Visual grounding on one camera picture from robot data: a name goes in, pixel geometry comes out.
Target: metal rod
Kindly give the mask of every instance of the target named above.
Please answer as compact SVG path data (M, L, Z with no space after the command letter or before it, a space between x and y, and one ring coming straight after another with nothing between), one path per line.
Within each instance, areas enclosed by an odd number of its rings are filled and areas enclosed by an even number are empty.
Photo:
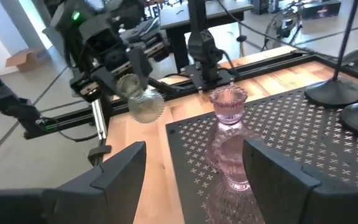
M106 129L106 123L104 122L100 100L95 100L92 102L92 112L94 116L96 129L98 130L99 140L106 139L107 129Z
M349 19L347 20L345 33L343 35L341 49L339 50L338 61L335 66L333 80L338 80L339 71L342 67L343 56L345 54L347 41L349 40L349 36L352 31L353 21L354 21L354 17L356 16L357 7L358 7L358 0L353 0L351 13L350 13Z

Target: cardboard box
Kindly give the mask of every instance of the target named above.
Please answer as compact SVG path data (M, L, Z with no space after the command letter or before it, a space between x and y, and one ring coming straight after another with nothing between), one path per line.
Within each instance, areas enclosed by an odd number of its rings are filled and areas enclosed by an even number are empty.
M305 4L302 10L302 19L321 19L338 16L341 8L339 0L325 0L322 2Z
M46 49L25 49L6 60L5 67L16 66L20 72L34 70L49 61Z

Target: wire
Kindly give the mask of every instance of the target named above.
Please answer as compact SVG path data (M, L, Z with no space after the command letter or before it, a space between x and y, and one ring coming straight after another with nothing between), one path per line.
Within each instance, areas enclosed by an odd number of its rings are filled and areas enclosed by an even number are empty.
M297 46L295 46L295 45L286 43L286 42L284 42L284 41L282 41L282 40L276 39L276 38L271 37L271 36L269 36L269 35L266 35L266 34L264 34L264 33L262 33L262 32L259 32L259 31L255 30L254 28L252 28L252 27L250 27L250 26L244 24L244 23L243 23L242 21L240 21L239 19L235 18L235 17L226 9L226 7L222 4L221 0L216 0L216 1L219 3L219 5L222 7L222 9L225 11L225 13L226 13L229 17L231 17L232 19L234 19L236 22L240 23L240 24L241 24L242 26L244 26L245 28L251 30L252 32L255 32L255 33L257 33L257 34L259 34L259 35L262 35L262 36L264 36L264 37L268 37L269 39L272 39L272 40L277 41L277 42L279 42L279 43L281 43L281 44L284 44L284 45L288 45L288 46L293 47L293 48L295 48L295 49L297 49L297 50L302 50L302 51L305 51L305 52L309 52L309 53L311 53L311 54L320 55L320 56L322 56L322 57L337 58L337 57L334 57L334 56L331 56L331 55L326 55L326 54L323 54L323 53L320 53L320 52L315 52L315 51L312 51L312 50L309 50L309 49L297 47Z
M59 123L59 121L58 121L57 119L55 119L55 118L43 117L43 118L41 118L41 120L42 120L42 121L53 121L53 122L55 122L55 124L56 124L56 130L59 130L59 125L60 125L60 123ZM43 126L41 126L41 125L38 125L38 127L39 127L42 131L54 132L54 131L48 131L48 130L46 130L45 127L43 127ZM66 134L62 133L62 131L57 131L57 132L58 132L61 136L63 136L64 138L67 138L67 139L69 139L69 140L71 140L71 141L74 141L74 142L89 141L89 140L91 140L91 139L94 139L94 138L98 137L98 134L96 133L96 134L93 134L93 135L88 136L88 137L85 137L85 138L75 139L75 138L69 137L69 136L67 136Z
M228 34L230 34L230 35L232 35L232 37L234 37L234 38L236 38L235 36L234 36L234 34L233 34L233 32L231 32L231 31L227 31L226 33L228 33ZM242 42L239 42L240 43L240 45L239 45L239 49L240 49L240 57L241 57L241 45L242 45Z
M265 50L265 48L267 47L267 42L269 42L268 38L264 39L264 45L262 46L262 49L260 50L260 52L263 52Z
M176 5L176 4L178 4L178 3L180 3L180 1L175 1L174 3L167 3L167 6L171 6L171 7L173 7L174 5Z
M79 56L78 56L78 63L81 63L81 59L82 59L82 56L84 55L84 53L85 53L85 48L86 48L86 43L85 43L85 45L84 46L82 46L82 48L81 48L81 51L80 51L80 54L79 54ZM70 68L70 69L76 69L76 68L78 68L78 65L73 65L72 64L72 62L71 62L71 55L70 55L70 48L69 48L69 46L68 46L68 41L65 41L64 42L64 45L63 45L63 50L64 50L64 52L63 52L63 54L64 54L64 58L65 58L65 62L66 62L66 64L67 64L67 67L68 68Z
M172 76L185 77L185 78L189 77L188 75L184 75L184 74L171 73L171 74L165 75L164 78L168 78L168 77L172 77Z
M232 60L230 59L229 54L228 54L226 51L222 50L222 49L218 49L218 52L222 53L222 54L226 57L227 62L229 62L229 65L230 65L230 68L231 68L231 69L230 69L230 70L227 70L227 71L233 73L236 77L239 77L240 74L239 74L239 73L237 72L237 70L234 68L233 62L232 62Z

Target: wooden tabletop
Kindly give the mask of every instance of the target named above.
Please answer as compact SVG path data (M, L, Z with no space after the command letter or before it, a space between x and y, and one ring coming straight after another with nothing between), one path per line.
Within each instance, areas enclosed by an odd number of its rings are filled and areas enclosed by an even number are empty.
M291 50L290 47L280 47L246 56L233 62L235 66L245 65L285 54ZM223 63L222 66L228 67L228 64ZM318 62L309 62L247 79L236 83L236 85L243 87L248 92L247 101L252 101L326 80L332 74L333 69ZM183 80L186 78L162 79L166 83ZM160 119L151 124L139 124L127 113L110 119L106 144L112 146L112 153L105 155L104 160L134 141L146 141L147 145L146 172L134 223L184 223L177 188L177 181L180 180L175 179L165 125L212 110L213 106L208 100L208 93L204 93L166 102Z

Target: metal frame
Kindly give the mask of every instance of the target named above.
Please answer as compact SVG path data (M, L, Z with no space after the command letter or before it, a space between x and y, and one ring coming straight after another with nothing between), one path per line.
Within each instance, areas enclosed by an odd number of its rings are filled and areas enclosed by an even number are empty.
M312 61L320 62L331 68L334 68L336 66L336 62L330 59L321 57L317 54L311 54L309 52L301 52L295 50L288 54L279 55L277 57L272 57L265 60L261 60L259 62L254 62L247 65L243 65L241 67L237 67L236 70L239 76L235 77L234 81L243 81L248 78L254 78L260 75L265 75L267 73L275 72L277 70L282 70L285 68ZM350 66L342 66L340 71L358 79L358 69L356 68L352 68ZM159 91L163 95L165 101L174 100L198 92L198 89L194 86L191 80L186 80L173 85L167 85L165 83L155 82L153 80L152 84L157 89L157 91ZM100 107L103 112L103 116L105 117L107 130L109 123L109 119L107 118L129 111L128 105L125 101L114 100L112 102L109 102L107 97L101 99ZM59 122L59 125L57 126L54 121L49 121L46 124L47 126L51 126L49 130L62 131L82 124L88 124L94 121L92 108L86 108L72 113L63 114L54 117L54 119ZM43 131L39 129L35 132L25 133L24 137L26 139L32 139L50 133L51 131Z

